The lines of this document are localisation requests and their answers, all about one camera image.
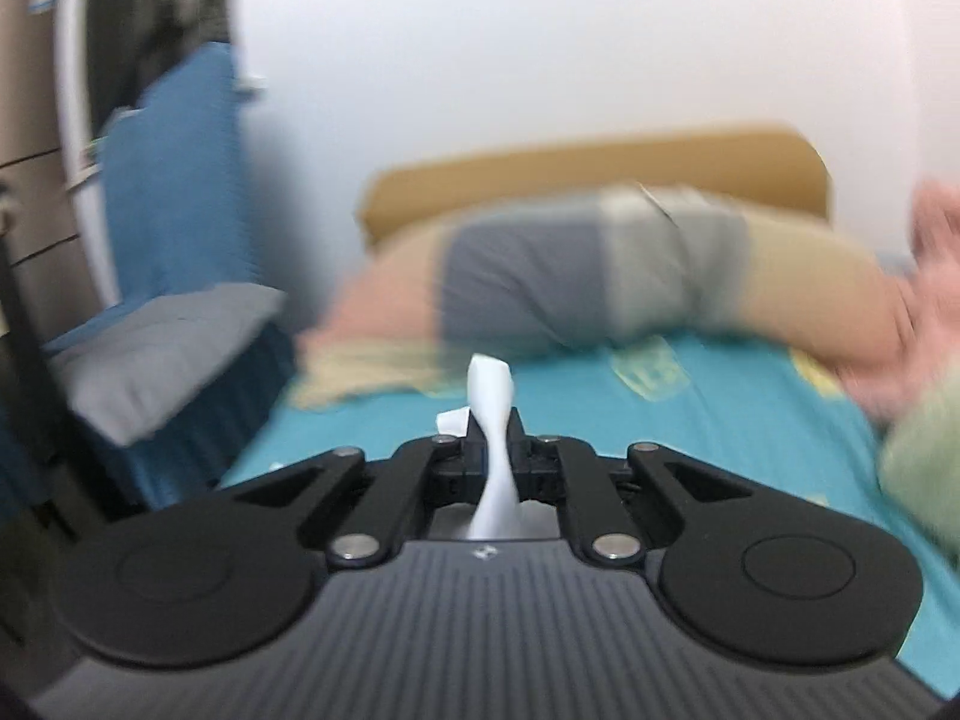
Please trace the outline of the white garment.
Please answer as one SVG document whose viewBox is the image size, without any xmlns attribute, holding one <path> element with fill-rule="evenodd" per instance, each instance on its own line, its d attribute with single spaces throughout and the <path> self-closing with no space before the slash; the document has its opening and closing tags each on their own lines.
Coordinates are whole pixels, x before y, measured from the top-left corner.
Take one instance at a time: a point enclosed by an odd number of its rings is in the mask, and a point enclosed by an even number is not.
<svg viewBox="0 0 960 720">
<path fill-rule="evenodd" d="M 521 502 L 508 454 L 508 422 L 514 398 L 511 369 L 501 359 L 473 355 L 467 369 L 467 405 L 436 418 L 443 434 L 466 437 L 477 422 L 487 447 L 487 474 L 477 505 L 451 504 L 434 512 L 430 536 L 454 541 L 555 539 L 560 536 L 553 507 Z"/>
</svg>

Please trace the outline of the teal patterned bed sheet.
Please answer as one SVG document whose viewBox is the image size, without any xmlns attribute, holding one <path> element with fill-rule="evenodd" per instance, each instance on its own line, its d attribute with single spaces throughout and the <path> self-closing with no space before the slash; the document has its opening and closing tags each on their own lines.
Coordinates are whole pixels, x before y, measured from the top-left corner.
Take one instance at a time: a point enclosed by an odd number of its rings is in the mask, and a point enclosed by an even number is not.
<svg viewBox="0 0 960 720">
<path fill-rule="evenodd" d="M 882 493 L 878 432 L 811 358 L 674 335 L 517 364 L 512 378 L 531 433 L 579 437 L 611 457 L 651 440 L 889 530 L 924 577 L 901 661 L 940 694 L 957 692 L 957 572 Z"/>
</svg>

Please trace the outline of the green fleece blanket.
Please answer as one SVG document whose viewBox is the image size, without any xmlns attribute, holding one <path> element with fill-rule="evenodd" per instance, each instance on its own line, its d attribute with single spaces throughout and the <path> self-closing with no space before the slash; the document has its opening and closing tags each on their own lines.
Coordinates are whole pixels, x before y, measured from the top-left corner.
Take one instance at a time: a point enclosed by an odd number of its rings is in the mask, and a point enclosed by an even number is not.
<svg viewBox="0 0 960 720">
<path fill-rule="evenodd" d="M 947 372 L 885 437 L 878 483 L 958 567 L 958 366 Z"/>
</svg>

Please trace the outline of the blue grey cushion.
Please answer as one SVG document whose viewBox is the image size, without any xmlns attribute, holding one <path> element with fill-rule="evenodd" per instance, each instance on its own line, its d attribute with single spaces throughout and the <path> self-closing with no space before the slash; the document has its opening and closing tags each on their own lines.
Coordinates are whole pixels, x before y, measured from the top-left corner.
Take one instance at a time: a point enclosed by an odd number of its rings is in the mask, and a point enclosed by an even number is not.
<svg viewBox="0 0 960 720">
<path fill-rule="evenodd" d="M 208 43 L 99 142 L 121 299 L 46 346 L 70 411 L 132 504 L 215 488 L 295 373 L 260 273 L 235 57 Z"/>
</svg>

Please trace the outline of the cardboard box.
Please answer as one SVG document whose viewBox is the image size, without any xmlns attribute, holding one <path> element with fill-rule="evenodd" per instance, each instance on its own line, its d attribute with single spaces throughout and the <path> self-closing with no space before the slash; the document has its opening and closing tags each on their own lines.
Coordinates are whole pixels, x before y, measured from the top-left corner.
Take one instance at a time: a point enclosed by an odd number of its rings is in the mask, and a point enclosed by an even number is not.
<svg viewBox="0 0 960 720">
<path fill-rule="evenodd" d="M 101 309 L 65 177 L 55 89 L 55 2 L 2 0 L 2 181 L 13 190 L 5 238 L 39 337 Z"/>
</svg>

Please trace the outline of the colour block pillow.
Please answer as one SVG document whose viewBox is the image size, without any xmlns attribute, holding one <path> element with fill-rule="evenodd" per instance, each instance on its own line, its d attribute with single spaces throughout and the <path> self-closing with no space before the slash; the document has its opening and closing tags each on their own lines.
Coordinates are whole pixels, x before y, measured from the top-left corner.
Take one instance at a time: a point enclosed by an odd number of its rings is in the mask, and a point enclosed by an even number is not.
<svg viewBox="0 0 960 720">
<path fill-rule="evenodd" d="M 907 285 L 825 221 L 690 187 L 608 185 L 476 206 L 386 239 L 299 342 L 306 408 L 428 388 L 662 330 L 747 335 L 877 366 L 913 336 Z"/>
</svg>

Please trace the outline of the pink cloth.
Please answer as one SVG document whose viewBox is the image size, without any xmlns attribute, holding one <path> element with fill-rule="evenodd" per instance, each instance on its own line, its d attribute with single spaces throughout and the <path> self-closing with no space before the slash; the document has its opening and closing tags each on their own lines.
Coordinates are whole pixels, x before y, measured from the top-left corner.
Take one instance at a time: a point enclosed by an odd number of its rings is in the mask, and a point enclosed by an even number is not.
<svg viewBox="0 0 960 720">
<path fill-rule="evenodd" d="M 958 361 L 958 185 L 924 181 L 911 204 L 914 270 L 907 288 L 908 339 L 892 364 L 844 372 L 846 394 L 880 424 L 898 421 Z"/>
</svg>

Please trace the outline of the tan headboard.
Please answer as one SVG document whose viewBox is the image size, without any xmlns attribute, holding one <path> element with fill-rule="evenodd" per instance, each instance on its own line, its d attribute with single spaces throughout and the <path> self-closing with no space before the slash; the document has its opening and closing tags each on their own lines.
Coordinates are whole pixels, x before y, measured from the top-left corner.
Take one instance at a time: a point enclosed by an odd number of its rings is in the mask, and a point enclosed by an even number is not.
<svg viewBox="0 0 960 720">
<path fill-rule="evenodd" d="M 826 220 L 832 179 L 818 151 L 782 125 L 734 125 L 457 154 L 387 169 L 364 193 L 368 247 L 469 206 L 619 182 L 690 185 Z"/>
</svg>

